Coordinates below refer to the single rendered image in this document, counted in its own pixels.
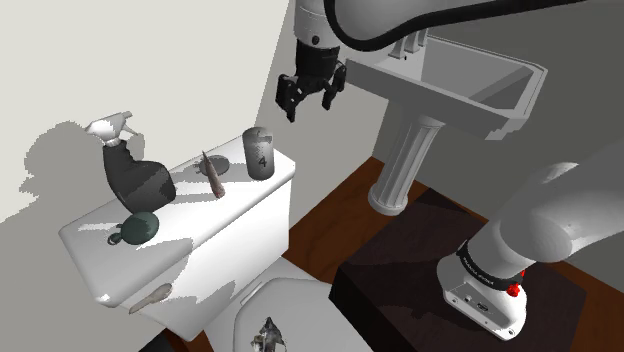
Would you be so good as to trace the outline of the white pedestal sink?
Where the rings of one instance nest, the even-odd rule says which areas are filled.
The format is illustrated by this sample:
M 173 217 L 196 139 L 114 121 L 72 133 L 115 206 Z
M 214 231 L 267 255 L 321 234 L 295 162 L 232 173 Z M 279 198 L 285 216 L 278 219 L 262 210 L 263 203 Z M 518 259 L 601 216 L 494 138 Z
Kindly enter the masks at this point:
M 349 84 L 387 100 L 401 120 L 389 158 L 368 192 L 377 212 L 396 216 L 441 128 L 501 140 L 529 119 L 547 69 L 421 30 L 379 56 L 346 61 Z

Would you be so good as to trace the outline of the grey round disc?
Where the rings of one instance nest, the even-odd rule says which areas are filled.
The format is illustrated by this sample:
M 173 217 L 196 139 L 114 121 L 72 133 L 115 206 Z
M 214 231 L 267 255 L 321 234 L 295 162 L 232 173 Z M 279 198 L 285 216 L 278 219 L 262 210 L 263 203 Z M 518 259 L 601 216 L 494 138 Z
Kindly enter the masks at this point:
M 218 176 L 225 174 L 230 168 L 230 162 L 225 156 L 210 155 L 208 157 L 208 160 L 211 162 Z M 203 160 L 200 160 L 194 163 L 193 166 L 197 169 L 198 173 L 201 173 L 205 176 L 208 175 L 208 171 L 206 169 L 206 163 Z

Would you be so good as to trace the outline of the grey crumpled thing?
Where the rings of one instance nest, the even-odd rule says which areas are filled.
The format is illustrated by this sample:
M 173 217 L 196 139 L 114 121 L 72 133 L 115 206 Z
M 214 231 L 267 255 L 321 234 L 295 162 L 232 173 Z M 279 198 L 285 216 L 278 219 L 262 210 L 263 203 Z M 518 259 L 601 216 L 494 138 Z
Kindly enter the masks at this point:
M 276 348 L 281 345 L 283 352 L 287 352 L 287 345 L 283 339 L 282 333 L 275 325 L 271 317 L 267 317 L 259 334 L 255 335 L 250 342 L 254 352 L 277 352 Z

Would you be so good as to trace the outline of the brown pointed cone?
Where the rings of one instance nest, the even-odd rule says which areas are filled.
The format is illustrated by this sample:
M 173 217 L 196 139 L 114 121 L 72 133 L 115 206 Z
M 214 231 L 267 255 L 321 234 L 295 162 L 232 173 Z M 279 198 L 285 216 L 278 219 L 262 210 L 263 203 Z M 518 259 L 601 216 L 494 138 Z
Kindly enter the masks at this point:
M 208 180 L 212 190 L 212 193 L 216 198 L 222 198 L 225 195 L 225 189 L 222 185 L 219 176 L 216 174 L 211 162 L 208 160 L 208 157 L 205 152 L 202 153 L 202 160 L 206 163 L 206 169 L 208 171 Z

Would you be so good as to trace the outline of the white toilet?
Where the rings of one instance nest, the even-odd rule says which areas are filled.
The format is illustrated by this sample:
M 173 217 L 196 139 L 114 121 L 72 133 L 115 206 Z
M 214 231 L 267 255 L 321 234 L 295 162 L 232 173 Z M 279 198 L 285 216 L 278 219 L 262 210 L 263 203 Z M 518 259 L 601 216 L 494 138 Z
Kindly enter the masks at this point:
M 216 150 L 230 162 L 216 198 L 190 160 L 171 172 L 175 200 L 156 213 L 156 235 L 141 245 L 109 245 L 127 217 L 110 201 L 64 226 L 60 237 L 94 300 L 122 307 L 183 339 L 205 334 L 214 352 L 254 352 L 265 319 L 287 352 L 372 352 L 330 301 L 330 287 L 284 258 L 294 162 L 274 156 L 264 181 L 247 172 L 243 143 Z

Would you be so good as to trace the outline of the dark spray bottle white head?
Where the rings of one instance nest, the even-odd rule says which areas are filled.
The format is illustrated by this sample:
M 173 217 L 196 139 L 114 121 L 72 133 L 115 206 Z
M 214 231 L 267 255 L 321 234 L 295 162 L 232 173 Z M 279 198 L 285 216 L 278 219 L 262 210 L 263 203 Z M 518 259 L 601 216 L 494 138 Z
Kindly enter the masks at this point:
M 127 125 L 133 114 L 119 112 L 92 121 L 85 132 L 103 142 L 103 166 L 114 195 L 131 213 L 155 212 L 176 198 L 176 188 L 167 168 L 156 161 L 136 160 L 123 131 L 138 135 Z

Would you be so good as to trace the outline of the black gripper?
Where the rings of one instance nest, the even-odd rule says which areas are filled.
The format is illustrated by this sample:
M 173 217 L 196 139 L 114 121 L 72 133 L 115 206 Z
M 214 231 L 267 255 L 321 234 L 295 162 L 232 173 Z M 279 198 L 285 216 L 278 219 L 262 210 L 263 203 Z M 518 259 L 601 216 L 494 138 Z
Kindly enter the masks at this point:
M 347 69 L 338 60 L 339 52 L 339 46 L 318 48 L 297 41 L 295 76 L 278 76 L 275 97 L 275 102 L 290 122 L 295 121 L 296 108 L 307 96 L 306 91 L 320 91 L 324 88 L 322 107 L 329 110 L 333 99 L 344 90 Z

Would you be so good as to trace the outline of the dark robot stand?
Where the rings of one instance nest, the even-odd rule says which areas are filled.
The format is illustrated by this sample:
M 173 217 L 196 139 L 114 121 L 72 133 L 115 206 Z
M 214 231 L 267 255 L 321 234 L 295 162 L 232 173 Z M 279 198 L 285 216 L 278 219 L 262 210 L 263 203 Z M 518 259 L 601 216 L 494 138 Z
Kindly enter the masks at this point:
M 527 320 L 509 341 L 445 302 L 437 263 L 483 225 L 427 190 L 339 266 L 330 299 L 373 352 L 572 352 L 586 293 L 545 264 L 527 270 Z

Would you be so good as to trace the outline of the grey cylinder can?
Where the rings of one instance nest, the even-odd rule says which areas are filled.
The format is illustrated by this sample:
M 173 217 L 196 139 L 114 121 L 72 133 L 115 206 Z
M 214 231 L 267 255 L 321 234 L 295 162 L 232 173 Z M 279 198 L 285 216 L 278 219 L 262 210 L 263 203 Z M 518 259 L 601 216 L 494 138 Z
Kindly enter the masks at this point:
M 248 175 L 254 180 L 269 179 L 275 170 L 273 135 L 264 127 L 252 127 L 242 134 Z

